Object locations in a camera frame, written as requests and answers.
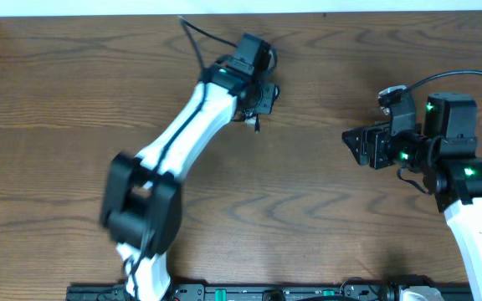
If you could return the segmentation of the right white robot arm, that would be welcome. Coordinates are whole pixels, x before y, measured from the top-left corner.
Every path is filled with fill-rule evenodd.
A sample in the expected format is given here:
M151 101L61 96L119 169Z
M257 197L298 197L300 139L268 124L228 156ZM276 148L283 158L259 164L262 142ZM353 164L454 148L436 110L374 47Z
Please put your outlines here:
M472 297L482 300L482 158L476 155L477 104L467 94L428 96L423 123L402 86L378 95L389 119L343 132L360 166L397 165L423 176L419 190L434 196L458 244Z

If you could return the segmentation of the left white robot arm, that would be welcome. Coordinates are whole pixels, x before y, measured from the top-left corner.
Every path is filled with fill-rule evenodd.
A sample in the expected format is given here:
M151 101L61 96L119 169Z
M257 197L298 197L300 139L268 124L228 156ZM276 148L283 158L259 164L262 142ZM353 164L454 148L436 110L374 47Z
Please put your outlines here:
M110 163L100 224L124 262L128 299L167 296L167 250L182 223L182 183L225 125L271 113L279 86L267 77L277 63L273 46L246 33L234 54L203 69L190 100L158 138Z

